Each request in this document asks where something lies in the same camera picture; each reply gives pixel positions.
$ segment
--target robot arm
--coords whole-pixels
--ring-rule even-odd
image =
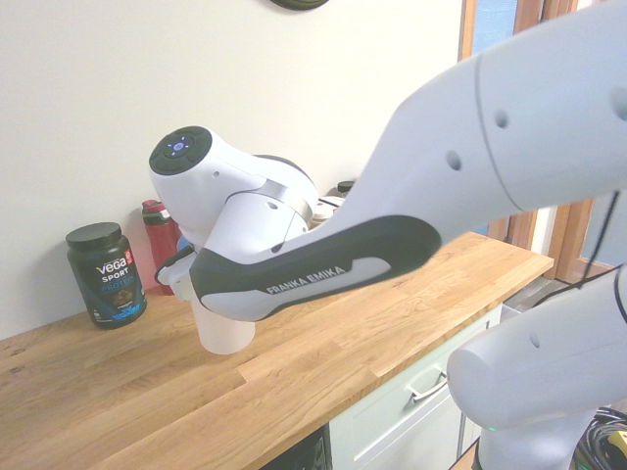
[[[309,233],[297,207],[313,209],[314,187],[300,171],[206,129],[171,134],[152,177],[197,249],[196,295],[260,320],[417,269],[491,220],[624,187],[625,20],[625,3],[608,2],[427,83],[396,110],[346,203]]]
[[[451,395],[483,428],[483,470],[569,468],[597,408],[627,397],[625,301],[618,269],[451,354]]]

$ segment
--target black cable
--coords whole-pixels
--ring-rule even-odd
[[[614,278],[614,298],[616,299],[616,304],[618,305],[618,309],[620,310],[620,314],[623,317],[623,320],[627,322],[627,311],[625,311],[625,305],[623,304],[622,299],[620,298],[620,289],[618,286],[618,281],[620,278],[620,271],[616,274]]]
[[[335,203],[331,203],[330,201],[327,201],[327,200],[322,199],[322,198],[318,198],[318,200],[319,200],[321,203],[328,204],[329,206],[333,206],[334,208],[339,208],[339,207],[340,207],[339,205],[337,205],[337,204],[335,204]]]
[[[577,470],[624,469],[627,459],[608,442],[609,436],[615,431],[627,431],[627,415],[615,409],[599,408],[577,444],[573,454],[575,468]]]
[[[616,269],[619,269],[622,264],[619,264],[618,266],[614,267],[613,269],[606,271],[606,272],[602,272],[601,274],[597,274],[596,276],[593,277],[588,277],[588,274],[590,274],[590,269],[592,268],[593,263],[595,262],[595,259],[597,258],[597,256],[599,255],[599,252],[601,251],[601,246],[603,244],[603,239],[605,238],[605,233],[607,232],[607,228],[609,227],[609,223],[611,221],[611,217],[614,213],[614,209],[616,209],[616,203],[618,201],[618,196],[620,196],[620,192],[619,191],[614,191],[613,196],[611,198],[611,202],[609,203],[609,208],[607,208],[607,212],[605,213],[605,219],[603,220],[603,227],[601,228],[601,232],[599,233],[599,238],[597,239],[597,243],[595,245],[595,249],[593,250],[592,256],[590,257],[590,259],[588,259],[588,263],[586,264],[586,268],[584,270],[584,275],[582,276],[581,280],[579,282],[576,282],[574,284],[570,284],[566,287],[563,287],[561,289],[558,289],[554,292],[551,292],[549,294],[546,294],[544,297],[542,297],[539,301],[537,301],[536,303],[533,304],[533,306],[538,306],[540,304],[543,304],[545,301],[547,301],[548,299],[550,299],[551,297],[557,296],[559,294],[563,294],[566,291],[570,291],[571,289],[581,289],[585,284],[588,284],[589,282],[592,282],[596,279],[599,279],[602,276],[605,276],[607,274],[609,274],[612,271],[615,271]]]
[[[614,191],[614,195],[611,198],[611,203],[609,203],[609,208],[607,208],[607,212],[605,213],[605,220],[603,221],[603,227],[601,228],[599,239],[597,239],[595,250],[592,252],[592,256],[588,260],[588,264],[586,264],[586,270],[584,271],[582,281],[586,279],[586,277],[588,277],[588,274],[590,273],[590,268],[592,267],[592,263],[595,262],[595,259],[597,259],[597,255],[599,254],[599,251],[601,250],[601,244],[603,243],[603,238],[605,238],[605,232],[607,231],[607,228],[609,227],[611,216],[614,213],[614,209],[616,208],[616,202],[618,201],[618,196],[620,196],[620,192]]]

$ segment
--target drawer handle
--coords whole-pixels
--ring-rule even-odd
[[[441,370],[440,375],[438,376],[438,379],[440,379],[440,377],[444,377],[444,380],[442,382],[438,382],[437,384],[435,384],[432,388],[427,390],[424,394],[417,392],[411,385],[408,385],[408,390],[411,392],[411,401],[413,401],[414,403],[418,403],[420,401],[423,401],[424,399],[428,399],[432,395],[435,395],[437,392],[444,389],[447,386],[447,383],[449,382],[449,376],[444,370]]]

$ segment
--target protein powder tub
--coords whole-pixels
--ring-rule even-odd
[[[68,260],[91,320],[120,328],[146,309],[146,296],[128,244],[114,222],[77,228],[66,237]]]

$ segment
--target cabinet drawer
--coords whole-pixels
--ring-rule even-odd
[[[362,470],[448,470],[457,460],[461,411],[443,390],[437,404],[373,456]]]
[[[364,467],[449,397],[446,387],[449,355],[472,336],[498,323],[500,313],[500,306],[491,310],[331,420],[329,431],[334,469]],[[414,402],[414,394],[424,397]],[[457,436],[458,428],[452,433]]]

